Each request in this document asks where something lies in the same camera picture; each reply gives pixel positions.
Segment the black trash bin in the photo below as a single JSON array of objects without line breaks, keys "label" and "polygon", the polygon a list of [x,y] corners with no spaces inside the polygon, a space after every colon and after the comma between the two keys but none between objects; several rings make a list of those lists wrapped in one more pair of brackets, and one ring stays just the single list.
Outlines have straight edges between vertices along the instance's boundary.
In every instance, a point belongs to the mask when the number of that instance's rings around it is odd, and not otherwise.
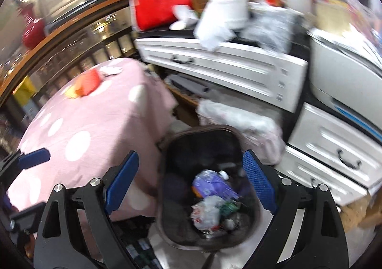
[{"label": "black trash bin", "polygon": [[225,125],[174,134],[161,147],[157,226],[180,250],[215,252],[252,235],[260,202],[242,166],[244,141]]}]

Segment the pink polka dot tablecloth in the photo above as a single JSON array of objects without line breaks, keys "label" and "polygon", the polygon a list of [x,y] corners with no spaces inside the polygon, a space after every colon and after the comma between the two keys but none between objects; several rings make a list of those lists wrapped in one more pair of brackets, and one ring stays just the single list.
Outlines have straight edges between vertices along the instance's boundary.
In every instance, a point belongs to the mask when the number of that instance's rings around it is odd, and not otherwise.
[{"label": "pink polka dot tablecloth", "polygon": [[51,159],[42,164],[41,196],[54,186],[84,186],[123,161],[130,151],[139,168],[114,221],[152,217],[157,207],[158,143],[167,134],[177,105],[163,81],[135,59],[118,58],[100,67],[122,67],[90,95],[68,99],[60,89],[39,111],[19,144],[23,153],[46,148]]}]

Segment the white fluffy cushion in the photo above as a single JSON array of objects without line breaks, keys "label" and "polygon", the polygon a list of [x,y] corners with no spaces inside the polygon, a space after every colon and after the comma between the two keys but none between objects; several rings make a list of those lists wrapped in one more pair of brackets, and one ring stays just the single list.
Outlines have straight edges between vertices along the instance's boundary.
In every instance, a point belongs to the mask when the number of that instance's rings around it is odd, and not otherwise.
[{"label": "white fluffy cushion", "polygon": [[276,165],[282,159],[285,143],[282,129],[272,118],[211,100],[200,100],[196,109],[199,123],[227,125],[242,135],[244,149],[254,151],[265,165]]}]

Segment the green white carton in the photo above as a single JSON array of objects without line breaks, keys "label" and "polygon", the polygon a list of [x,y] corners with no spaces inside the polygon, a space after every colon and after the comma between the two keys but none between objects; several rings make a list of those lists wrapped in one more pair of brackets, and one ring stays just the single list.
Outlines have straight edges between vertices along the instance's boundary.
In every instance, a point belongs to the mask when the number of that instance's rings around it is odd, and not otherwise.
[{"label": "green white carton", "polygon": [[221,217],[224,219],[228,218],[236,213],[240,209],[240,206],[241,203],[234,200],[224,202],[219,208]]}]

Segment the white drawer cabinet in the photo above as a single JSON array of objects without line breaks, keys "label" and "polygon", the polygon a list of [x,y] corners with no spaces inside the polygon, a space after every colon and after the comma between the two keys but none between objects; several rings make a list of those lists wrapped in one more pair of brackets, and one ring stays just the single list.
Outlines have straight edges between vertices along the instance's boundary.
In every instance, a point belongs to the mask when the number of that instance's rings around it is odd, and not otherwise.
[{"label": "white drawer cabinet", "polygon": [[308,70],[307,61],[237,43],[205,50],[189,38],[139,38],[136,46],[147,63],[236,90],[295,112]]}]

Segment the white plastic bottle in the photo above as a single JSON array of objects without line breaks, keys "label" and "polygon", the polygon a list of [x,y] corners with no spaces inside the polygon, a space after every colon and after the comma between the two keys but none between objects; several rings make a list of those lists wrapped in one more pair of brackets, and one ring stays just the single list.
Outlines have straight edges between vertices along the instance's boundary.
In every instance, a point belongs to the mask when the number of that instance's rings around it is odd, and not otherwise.
[{"label": "white plastic bottle", "polygon": [[229,179],[228,174],[227,174],[225,171],[223,171],[223,170],[219,171],[219,172],[218,172],[218,175],[219,175],[224,181],[226,181],[226,180]]}]

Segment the wooden topped black railing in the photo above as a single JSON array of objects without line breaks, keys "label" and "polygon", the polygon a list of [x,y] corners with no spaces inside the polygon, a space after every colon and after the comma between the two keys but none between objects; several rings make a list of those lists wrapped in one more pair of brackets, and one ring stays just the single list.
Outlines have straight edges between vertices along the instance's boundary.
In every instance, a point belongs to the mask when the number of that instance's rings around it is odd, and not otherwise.
[{"label": "wooden topped black railing", "polygon": [[[129,0],[106,0],[71,18],[50,33],[1,83],[1,130],[22,133],[32,110],[66,82],[107,59],[134,57]],[[31,103],[32,110],[24,109]]]}]

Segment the white plastic bucket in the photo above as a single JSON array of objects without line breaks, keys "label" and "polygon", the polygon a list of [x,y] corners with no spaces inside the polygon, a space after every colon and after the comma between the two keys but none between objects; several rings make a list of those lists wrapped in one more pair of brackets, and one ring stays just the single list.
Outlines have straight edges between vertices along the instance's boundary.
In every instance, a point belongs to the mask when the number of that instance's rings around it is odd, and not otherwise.
[{"label": "white plastic bucket", "polygon": [[249,20],[249,0],[208,0],[215,7],[219,17],[233,31],[245,27]]}]

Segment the purple plastic bag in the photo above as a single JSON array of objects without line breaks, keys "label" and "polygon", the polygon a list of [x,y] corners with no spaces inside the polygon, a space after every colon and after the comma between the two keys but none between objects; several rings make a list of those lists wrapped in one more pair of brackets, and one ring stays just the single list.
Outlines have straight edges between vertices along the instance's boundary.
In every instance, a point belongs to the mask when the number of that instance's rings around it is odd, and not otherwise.
[{"label": "purple plastic bag", "polygon": [[192,191],[199,198],[218,196],[224,200],[237,200],[239,195],[233,190],[228,180],[224,181],[218,172],[203,170],[192,182]]}]

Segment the clear crumpled plastic bag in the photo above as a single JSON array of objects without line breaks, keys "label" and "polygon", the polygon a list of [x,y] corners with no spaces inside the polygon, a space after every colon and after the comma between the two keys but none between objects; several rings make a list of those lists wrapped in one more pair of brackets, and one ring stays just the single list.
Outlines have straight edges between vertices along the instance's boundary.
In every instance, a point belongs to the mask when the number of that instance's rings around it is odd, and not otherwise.
[{"label": "clear crumpled plastic bag", "polygon": [[255,2],[249,3],[249,13],[250,18],[239,32],[239,37],[255,42],[267,51],[288,54],[295,29],[304,19],[303,14]]}]

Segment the white appliance with blue stripe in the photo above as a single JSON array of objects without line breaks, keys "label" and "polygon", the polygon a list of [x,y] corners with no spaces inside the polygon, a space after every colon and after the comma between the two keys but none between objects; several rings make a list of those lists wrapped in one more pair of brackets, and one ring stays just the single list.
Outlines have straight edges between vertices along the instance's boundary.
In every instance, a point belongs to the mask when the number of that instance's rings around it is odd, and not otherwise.
[{"label": "white appliance with blue stripe", "polygon": [[311,91],[325,106],[381,141],[381,66],[355,53],[336,35],[313,28]]}]

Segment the small crumpled white paper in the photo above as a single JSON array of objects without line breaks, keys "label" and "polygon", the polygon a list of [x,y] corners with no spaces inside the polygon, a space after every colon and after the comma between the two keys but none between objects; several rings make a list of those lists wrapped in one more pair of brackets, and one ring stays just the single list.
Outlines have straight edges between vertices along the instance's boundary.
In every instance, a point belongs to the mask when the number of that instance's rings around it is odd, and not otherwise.
[{"label": "small crumpled white paper", "polygon": [[116,67],[112,65],[106,65],[103,67],[99,68],[99,72],[102,76],[107,77],[107,76],[115,76],[123,72],[122,67]]}]

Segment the red ceramic vase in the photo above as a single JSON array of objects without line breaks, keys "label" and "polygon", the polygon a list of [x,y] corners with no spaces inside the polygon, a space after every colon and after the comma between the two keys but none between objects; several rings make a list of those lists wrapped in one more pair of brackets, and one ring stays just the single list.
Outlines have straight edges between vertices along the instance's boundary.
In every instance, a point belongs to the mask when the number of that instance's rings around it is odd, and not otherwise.
[{"label": "red ceramic vase", "polygon": [[45,22],[42,18],[35,17],[33,3],[20,7],[19,15],[25,21],[22,44],[30,51],[45,39]]}]

